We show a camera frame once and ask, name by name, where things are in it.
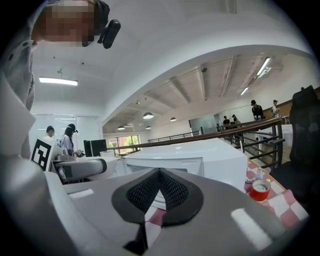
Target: metal railing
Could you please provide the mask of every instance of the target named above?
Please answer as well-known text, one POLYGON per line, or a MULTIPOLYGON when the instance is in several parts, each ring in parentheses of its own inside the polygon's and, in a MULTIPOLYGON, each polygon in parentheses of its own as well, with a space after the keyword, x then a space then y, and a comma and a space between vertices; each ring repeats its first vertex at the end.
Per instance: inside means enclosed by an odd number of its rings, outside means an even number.
POLYGON ((199 135, 200 135, 200 131, 193 131, 193 132, 188 132, 188 133, 183 133, 183 134, 178 134, 178 135, 173 135, 173 136, 167 136, 167 137, 162 137, 162 138, 153 138, 153 139, 149 139, 148 142, 149 143, 164 142, 164 141, 184 139, 184 138, 199 136, 199 135))
POLYGON ((259 121, 247 122, 247 123, 239 123, 239 124, 231 124, 229 127, 230 129, 214 132, 210 134, 202 134, 197 136, 190 136, 178 139, 169 139, 164 141, 157 141, 157 142, 150 142, 150 143, 143 143, 138 145, 130 145, 130 146, 119 146, 119 147, 112 147, 108 148, 109 150, 122 150, 122 149, 133 149, 132 153, 139 151, 141 148, 149 148, 149 147, 156 147, 156 146, 165 146, 177 143, 186 143, 186 142, 193 142, 193 141, 200 141, 200 140, 208 140, 213 138, 225 138, 226 140, 231 141, 231 143, 236 143, 236 149, 240 149, 240 141, 242 143, 242 150, 245 152, 246 148, 253 148, 257 150, 261 154, 254 155, 249 157, 250 159, 259 159, 265 156, 271 157, 272 162, 266 163, 262 168, 272 167, 274 168, 276 165, 280 166, 282 164, 282 156, 283 156, 283 139, 282 135, 282 127, 281 127, 281 117, 272 118, 272 119, 264 119, 259 121), (272 133, 265 133, 259 132, 259 130, 263 130, 266 128, 272 127, 272 133), (269 138, 262 139, 256 141, 254 139, 246 137, 244 134, 252 133, 258 134, 262 136, 270 136, 269 138), (251 143, 245 143, 245 139, 249 141, 254 141, 251 143), (256 145, 265 145, 266 147, 271 147, 271 151, 266 152, 259 148, 256 148, 256 145))

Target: person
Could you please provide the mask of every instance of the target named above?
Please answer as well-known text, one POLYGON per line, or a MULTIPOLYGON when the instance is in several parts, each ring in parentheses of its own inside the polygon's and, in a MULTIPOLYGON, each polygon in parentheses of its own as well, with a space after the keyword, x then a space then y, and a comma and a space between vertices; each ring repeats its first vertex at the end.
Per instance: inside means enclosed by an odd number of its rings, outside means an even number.
POLYGON ((52 138, 52 136, 55 134, 55 129, 49 125, 46 128, 46 136, 43 137, 43 139, 47 140, 48 142, 52 142, 54 139, 52 138))
MULTIPOLYGON (((106 26, 109 11, 109 6, 101 0, 45 0, 26 20, 2 54, 0 67, 12 90, 29 111, 34 101, 32 52, 35 46, 47 41, 68 46, 82 43, 85 47, 106 26)), ((28 136, 20 155, 30 158, 28 136)))
POLYGON ((226 126, 225 129, 228 130, 229 127, 227 127, 227 126, 230 124, 230 120, 227 119, 227 116, 224 116, 223 118, 224 118, 223 125, 226 126))
POLYGON ((69 124, 66 127, 66 129, 64 131, 64 135, 62 136, 62 138, 60 140, 60 147, 62 149, 67 149, 69 155, 71 155, 71 156, 78 155, 77 152, 75 152, 74 142, 72 140, 72 135, 75 132, 78 132, 78 130, 76 130, 76 126, 73 123, 69 124))
POLYGON ((264 119, 264 111, 262 110, 262 107, 258 105, 254 99, 251 100, 251 106, 254 120, 256 121, 264 119))
POLYGON ((277 103, 278 103, 278 101, 277 101, 276 99, 274 99, 274 100, 273 100, 273 106, 272 106, 272 108, 271 108, 271 113, 272 113, 272 117, 273 117, 273 118, 278 118, 278 117, 279 117, 279 111, 280 111, 280 109, 276 107, 276 106, 277 106, 277 103))
POLYGON ((233 114, 232 117, 235 124, 240 124, 240 121, 238 120, 235 114, 233 114))

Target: white shirt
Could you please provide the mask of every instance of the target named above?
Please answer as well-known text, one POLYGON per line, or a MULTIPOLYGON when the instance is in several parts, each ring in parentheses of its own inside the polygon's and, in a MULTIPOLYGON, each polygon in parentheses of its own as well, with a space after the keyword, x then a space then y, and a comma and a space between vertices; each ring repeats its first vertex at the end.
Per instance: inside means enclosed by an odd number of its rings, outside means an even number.
POLYGON ((275 105, 273 105, 272 106, 272 111, 273 111, 273 114, 274 114, 274 118, 278 118, 279 117, 279 114, 276 113, 277 110, 278 110, 277 107, 275 105))
POLYGON ((53 138, 51 138, 51 137, 48 136, 48 135, 44 136, 42 139, 44 139, 44 140, 46 140, 46 141, 48 141, 48 142, 52 142, 52 141, 54 140, 53 138))

